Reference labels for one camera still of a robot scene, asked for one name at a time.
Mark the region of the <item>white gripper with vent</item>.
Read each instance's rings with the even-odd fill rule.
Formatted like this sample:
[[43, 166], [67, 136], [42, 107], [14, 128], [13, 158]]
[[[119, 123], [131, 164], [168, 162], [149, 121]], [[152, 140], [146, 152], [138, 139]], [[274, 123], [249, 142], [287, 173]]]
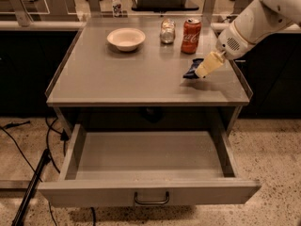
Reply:
[[199, 78], [206, 77], [209, 73], [224, 64], [225, 58], [234, 60], [248, 52], [248, 42], [239, 34], [234, 24], [230, 24], [218, 36], [216, 49], [220, 52], [211, 52], [198, 65], [195, 74]]

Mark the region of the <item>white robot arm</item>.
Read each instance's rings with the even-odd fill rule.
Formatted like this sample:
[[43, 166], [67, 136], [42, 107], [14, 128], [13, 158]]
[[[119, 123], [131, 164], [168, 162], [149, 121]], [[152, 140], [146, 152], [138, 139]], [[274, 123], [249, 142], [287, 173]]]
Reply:
[[242, 57], [259, 42], [291, 24], [301, 23], [301, 0], [253, 0], [218, 36], [215, 50], [195, 69], [206, 77], [225, 60]]

